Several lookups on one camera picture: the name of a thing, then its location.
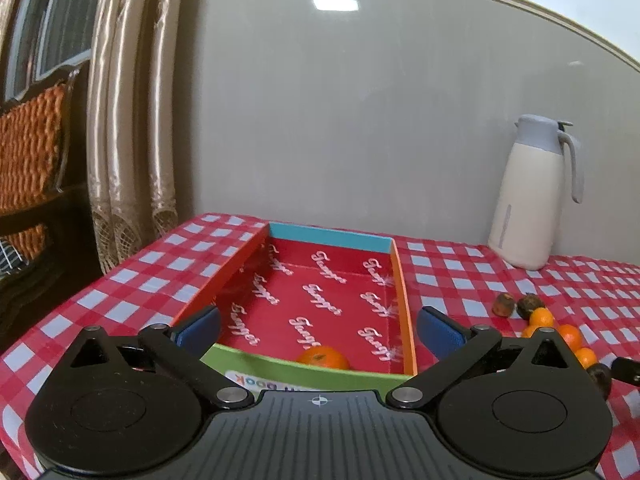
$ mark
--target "curtain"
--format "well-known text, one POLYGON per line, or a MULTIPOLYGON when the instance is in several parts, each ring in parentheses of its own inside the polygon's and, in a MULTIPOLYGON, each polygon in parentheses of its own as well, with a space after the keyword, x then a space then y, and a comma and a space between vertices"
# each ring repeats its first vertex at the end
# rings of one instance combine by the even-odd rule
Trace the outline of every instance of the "curtain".
POLYGON ((88 185, 103 272, 177 224, 172 79, 180 0, 98 0, 88 185))

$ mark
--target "wicker chair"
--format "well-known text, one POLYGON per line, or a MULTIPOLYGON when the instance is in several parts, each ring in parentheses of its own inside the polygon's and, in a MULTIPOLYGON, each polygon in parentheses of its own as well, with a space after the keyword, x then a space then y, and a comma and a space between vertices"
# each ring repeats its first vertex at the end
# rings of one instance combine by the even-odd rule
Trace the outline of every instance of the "wicker chair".
POLYGON ((0 279, 0 351, 100 276, 86 190, 88 63, 62 67, 0 116, 0 238, 24 264, 0 279))

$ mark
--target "orange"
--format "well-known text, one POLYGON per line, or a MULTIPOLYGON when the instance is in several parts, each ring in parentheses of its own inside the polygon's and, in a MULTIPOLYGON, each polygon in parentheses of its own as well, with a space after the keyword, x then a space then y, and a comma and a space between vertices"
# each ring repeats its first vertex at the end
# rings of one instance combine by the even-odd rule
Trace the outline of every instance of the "orange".
POLYGON ((572 352, 577 351, 582 346, 582 334, 573 325, 560 325, 558 327, 558 333, 567 343, 572 352))
POLYGON ((321 366, 323 368, 335 368, 337 370, 350 370, 349 362, 337 350, 330 346, 312 346, 302 352, 297 358, 303 365, 321 366))
POLYGON ((539 325, 529 325, 522 331, 522 337, 531 337, 537 328, 540 328, 539 325))
POLYGON ((582 368, 585 370, 598 362, 598 358, 591 348, 580 348, 579 350, 576 350, 574 354, 578 358, 578 361, 580 361, 582 368))
POLYGON ((546 307, 537 308, 531 313, 531 317, 529 317, 529 324, 538 326, 553 326, 554 315, 546 307))

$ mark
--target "tablecloth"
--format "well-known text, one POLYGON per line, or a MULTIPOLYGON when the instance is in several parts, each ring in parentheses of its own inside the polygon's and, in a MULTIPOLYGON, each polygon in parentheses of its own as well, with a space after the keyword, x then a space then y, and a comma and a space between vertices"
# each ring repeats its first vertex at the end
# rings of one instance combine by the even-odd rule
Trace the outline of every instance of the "tablecloth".
MULTIPOLYGON (((242 241, 265 224, 249 216, 204 214, 180 225, 51 312, 0 358, 0 440, 30 478, 42 467, 23 420, 52 368, 87 325, 111 335, 133 335, 169 322, 242 241)), ((489 248, 394 237, 401 254, 409 306, 445 312, 465 326, 488 323, 505 336, 526 322, 495 317, 500 292, 540 295, 559 323, 578 326, 604 364, 640 356, 640 268, 583 256, 553 256, 539 271, 515 269, 489 248)), ((420 343, 418 369, 434 363, 420 343)), ((640 480, 640 392, 614 381, 607 402, 614 429, 598 472, 607 480, 640 480)))

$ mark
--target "thermos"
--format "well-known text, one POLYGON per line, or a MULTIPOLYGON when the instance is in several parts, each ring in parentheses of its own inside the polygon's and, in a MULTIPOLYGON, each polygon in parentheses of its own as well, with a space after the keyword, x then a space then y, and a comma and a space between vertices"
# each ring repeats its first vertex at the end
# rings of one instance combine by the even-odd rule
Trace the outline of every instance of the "thermos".
POLYGON ((527 270, 543 267, 551 254, 564 189, 564 154, 571 156, 571 195, 582 202, 584 176, 580 142, 565 132, 565 121, 522 115, 504 170, 489 247, 511 265, 527 270))

